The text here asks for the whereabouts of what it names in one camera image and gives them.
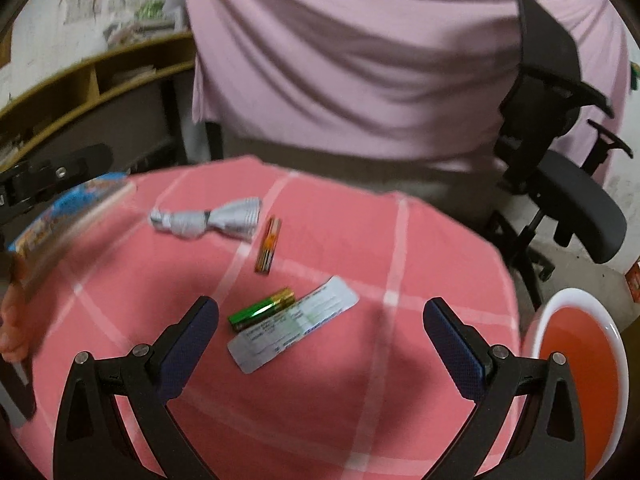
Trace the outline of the white printed paper strip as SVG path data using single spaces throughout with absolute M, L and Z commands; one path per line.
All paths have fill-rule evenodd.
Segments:
M 242 330 L 227 344 L 232 360 L 245 375 L 252 374 L 358 304 L 360 297 L 338 276 L 262 322 Z

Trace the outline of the silver wrapper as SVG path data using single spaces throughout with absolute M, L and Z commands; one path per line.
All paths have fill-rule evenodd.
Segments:
M 184 240 L 196 240 L 215 231 L 236 240 L 251 240 L 257 231 L 262 200 L 258 197 L 232 200 L 212 210 L 162 211 L 149 213 L 151 226 Z

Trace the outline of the blue illustrated book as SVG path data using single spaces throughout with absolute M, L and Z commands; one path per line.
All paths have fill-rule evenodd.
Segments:
M 126 174 L 104 174 L 72 188 L 35 218 L 9 246 L 29 268 L 27 293 L 39 286 L 75 238 L 135 189 Z

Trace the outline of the white bin with red liner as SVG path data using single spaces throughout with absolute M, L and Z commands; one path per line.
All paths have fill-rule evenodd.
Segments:
M 522 355 L 545 359 L 561 352 L 574 377 L 586 441 L 586 474 L 592 479 L 614 454 L 629 400 L 623 338 L 595 296 L 579 288 L 556 292 L 533 317 Z

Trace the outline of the pink checked tablecloth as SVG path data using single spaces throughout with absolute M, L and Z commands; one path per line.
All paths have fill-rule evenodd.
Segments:
M 521 344 L 495 248 L 420 200 L 254 158 L 135 177 L 29 301 L 37 411 L 16 437 L 43 474 L 74 356 L 152 342 L 201 296 L 219 326 L 169 408 L 223 479 L 420 478 L 472 410 L 427 300 Z

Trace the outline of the small red white box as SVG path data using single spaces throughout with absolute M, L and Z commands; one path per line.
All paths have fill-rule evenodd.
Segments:
M 635 304 L 640 304 L 640 258 L 627 271 L 625 278 L 632 301 Z

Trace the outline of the stack of books on shelf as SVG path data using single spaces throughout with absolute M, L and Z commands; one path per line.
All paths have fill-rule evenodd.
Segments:
M 186 14 L 181 6 L 164 13 L 161 18 L 128 22 L 114 22 L 103 31 L 108 50 L 130 46 L 152 39 L 171 36 L 188 29 Z

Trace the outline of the green gold battery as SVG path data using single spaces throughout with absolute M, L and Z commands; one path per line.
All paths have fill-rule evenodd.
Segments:
M 254 326 L 266 318 L 291 307 L 295 304 L 295 292 L 285 287 L 284 289 L 274 292 L 267 298 L 259 300 L 249 307 L 241 311 L 235 312 L 228 316 L 228 322 L 235 333 L 242 332 L 250 326 Z

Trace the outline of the green candy jar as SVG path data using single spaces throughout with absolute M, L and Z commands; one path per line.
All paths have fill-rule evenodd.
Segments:
M 144 0 L 136 11 L 139 21 L 161 20 L 164 17 L 165 0 Z

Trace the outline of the black office chair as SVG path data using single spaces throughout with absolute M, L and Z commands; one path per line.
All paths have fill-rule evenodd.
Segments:
M 574 127 L 585 106 L 606 116 L 614 110 L 608 98 L 582 80 L 576 42 L 536 0 L 515 0 L 521 33 L 518 76 L 499 106 L 503 124 L 494 154 L 506 164 L 500 185 L 512 195 L 526 195 L 537 207 L 521 231 L 493 211 L 485 237 L 506 265 L 518 272 L 535 309 L 542 305 L 539 285 L 548 281 L 554 264 L 532 248 L 543 218 L 558 224 L 553 239 L 565 247 L 577 238 L 595 263 L 607 263 L 620 251 L 627 221 L 620 207 L 594 180 L 608 153 L 634 154 L 619 136 L 590 122 L 597 139 L 581 165 L 552 151 L 554 140 Z

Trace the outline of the orange red battery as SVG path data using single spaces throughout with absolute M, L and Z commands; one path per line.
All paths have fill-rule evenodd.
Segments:
M 282 220 L 280 218 L 271 217 L 268 220 L 254 267 L 256 273 L 267 275 L 270 272 L 281 228 Z

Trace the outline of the pink hanging sheet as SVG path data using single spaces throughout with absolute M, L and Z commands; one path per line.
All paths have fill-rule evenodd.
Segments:
M 629 53 L 608 0 L 537 0 L 623 115 Z M 186 0 L 192 113 L 240 138 L 439 169 L 487 167 L 518 73 L 515 0 Z

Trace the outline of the wooden wall shelf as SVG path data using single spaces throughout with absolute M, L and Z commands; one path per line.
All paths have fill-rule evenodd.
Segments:
M 1 110 L 1 169 L 106 103 L 192 70 L 195 52 L 192 32 L 176 32 L 86 58 L 41 81 Z

